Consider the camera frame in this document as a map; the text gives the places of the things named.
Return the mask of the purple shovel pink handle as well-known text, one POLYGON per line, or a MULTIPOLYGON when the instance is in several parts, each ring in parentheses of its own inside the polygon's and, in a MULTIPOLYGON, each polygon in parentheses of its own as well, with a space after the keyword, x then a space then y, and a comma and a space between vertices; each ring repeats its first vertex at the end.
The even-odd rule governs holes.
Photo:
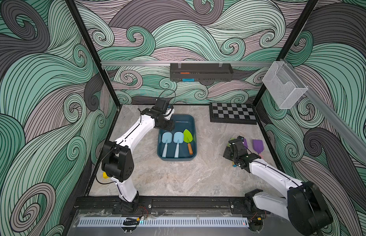
POLYGON ((248 149, 248 144, 247 144, 247 140, 246 140, 246 138, 244 138, 243 143, 244 143, 244 147, 245 147, 246 149, 248 149))
POLYGON ((264 144, 262 140, 257 140, 257 139, 253 139, 252 140, 252 147, 254 149, 254 151, 261 157, 262 156, 262 152, 264 151, 264 144))

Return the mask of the light blue shovel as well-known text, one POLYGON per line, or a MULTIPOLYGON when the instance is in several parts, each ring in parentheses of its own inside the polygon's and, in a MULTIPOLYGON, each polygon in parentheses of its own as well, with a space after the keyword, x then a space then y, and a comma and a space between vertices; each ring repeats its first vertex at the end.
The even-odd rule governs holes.
POLYGON ((176 132, 174 134, 173 141, 174 141, 174 143, 176 143, 174 158, 178 158, 179 153, 180 153, 180 144, 183 143, 183 133, 182 132, 176 132))
POLYGON ((165 158, 167 156, 167 149, 168 149, 168 145, 172 142, 172 133, 171 132, 165 132, 162 135, 162 143, 164 144, 164 148, 163 148, 163 152, 162 152, 162 157, 165 158))

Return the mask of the green shovel wooden handle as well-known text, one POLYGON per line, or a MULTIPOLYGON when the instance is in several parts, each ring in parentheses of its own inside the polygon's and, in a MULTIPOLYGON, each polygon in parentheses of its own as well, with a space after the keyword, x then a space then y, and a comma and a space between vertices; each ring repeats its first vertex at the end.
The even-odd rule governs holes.
POLYGON ((191 142, 193 141, 193 136, 192 136, 192 133, 188 129, 185 129, 183 132, 183 140, 185 143, 187 143, 187 148, 188 148, 189 154, 193 155, 193 149, 192 149, 192 145, 191 145, 191 142))

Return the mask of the green shovel yellow handle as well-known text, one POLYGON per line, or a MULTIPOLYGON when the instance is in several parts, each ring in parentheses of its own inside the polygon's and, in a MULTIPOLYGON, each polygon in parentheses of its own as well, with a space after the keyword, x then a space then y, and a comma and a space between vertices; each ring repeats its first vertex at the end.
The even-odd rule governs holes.
POLYGON ((230 151, 231 151, 230 157, 231 157, 231 160, 232 160, 233 167, 238 166, 238 164, 237 164, 237 159, 238 159, 237 150, 236 150, 236 148, 234 147, 234 144, 233 144, 233 142, 236 141, 236 140, 237 140, 236 138, 232 138, 229 141, 229 148, 230 148, 230 151))

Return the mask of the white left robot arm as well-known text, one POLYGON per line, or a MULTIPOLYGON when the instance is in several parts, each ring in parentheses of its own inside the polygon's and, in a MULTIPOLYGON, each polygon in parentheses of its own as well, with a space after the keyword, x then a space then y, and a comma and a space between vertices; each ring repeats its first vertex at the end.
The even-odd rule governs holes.
POLYGON ((103 145, 101 169, 118 189, 119 198, 133 203, 138 198, 131 175, 134 170, 133 152, 145 135, 153 129, 174 129, 173 107, 161 110, 157 107, 146 108, 140 112, 138 120, 127 132, 115 141, 103 145))

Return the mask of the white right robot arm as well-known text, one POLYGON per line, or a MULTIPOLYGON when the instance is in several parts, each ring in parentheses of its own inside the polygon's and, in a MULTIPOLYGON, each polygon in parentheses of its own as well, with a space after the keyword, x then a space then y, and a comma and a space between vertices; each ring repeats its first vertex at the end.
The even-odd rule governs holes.
POLYGON ((321 235, 321 230, 332 224, 334 218, 318 185, 311 181, 303 182, 273 167, 246 148, 244 140, 242 136, 230 140, 223 157, 261 178, 281 194, 276 197, 255 189, 245 194, 245 211, 254 216, 271 212, 290 221, 304 236, 321 235))

